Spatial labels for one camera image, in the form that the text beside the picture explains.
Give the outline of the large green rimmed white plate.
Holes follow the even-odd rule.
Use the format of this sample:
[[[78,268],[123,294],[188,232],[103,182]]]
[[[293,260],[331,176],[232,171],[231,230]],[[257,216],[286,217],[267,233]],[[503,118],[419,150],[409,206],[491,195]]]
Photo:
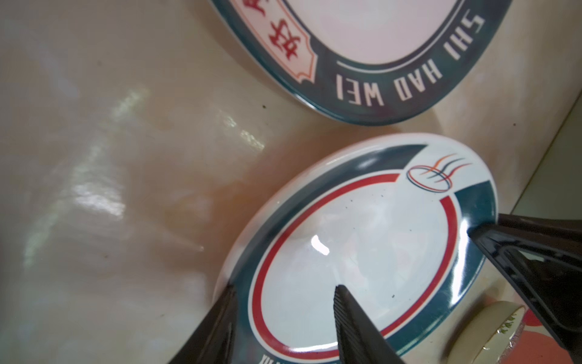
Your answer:
[[[468,233],[497,217],[493,176],[461,142],[400,133],[335,152],[274,194],[227,256],[215,293],[238,297],[233,362],[339,362],[338,285],[408,353],[475,281],[484,256]]]

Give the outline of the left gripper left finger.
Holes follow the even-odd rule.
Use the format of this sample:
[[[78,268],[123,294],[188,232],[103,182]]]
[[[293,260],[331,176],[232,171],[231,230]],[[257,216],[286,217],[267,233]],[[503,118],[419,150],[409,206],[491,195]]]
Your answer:
[[[232,363],[237,317],[236,288],[228,285],[169,363]]]

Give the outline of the cream plate with bamboo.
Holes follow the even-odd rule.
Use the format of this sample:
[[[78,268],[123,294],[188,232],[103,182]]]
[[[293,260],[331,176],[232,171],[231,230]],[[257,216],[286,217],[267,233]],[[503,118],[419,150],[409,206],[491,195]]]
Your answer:
[[[501,363],[524,331],[525,306],[497,301],[468,323],[447,358],[448,363]]]

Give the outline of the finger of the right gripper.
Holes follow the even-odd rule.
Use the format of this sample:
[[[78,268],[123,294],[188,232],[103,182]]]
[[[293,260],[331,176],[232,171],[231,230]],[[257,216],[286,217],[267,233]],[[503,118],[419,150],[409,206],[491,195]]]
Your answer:
[[[468,236],[579,363],[581,222],[501,214]]]

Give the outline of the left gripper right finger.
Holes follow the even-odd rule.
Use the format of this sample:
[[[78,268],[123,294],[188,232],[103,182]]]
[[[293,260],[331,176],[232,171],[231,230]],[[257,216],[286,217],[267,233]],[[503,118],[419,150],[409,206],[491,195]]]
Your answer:
[[[333,314],[341,363],[404,364],[344,285],[335,288]]]

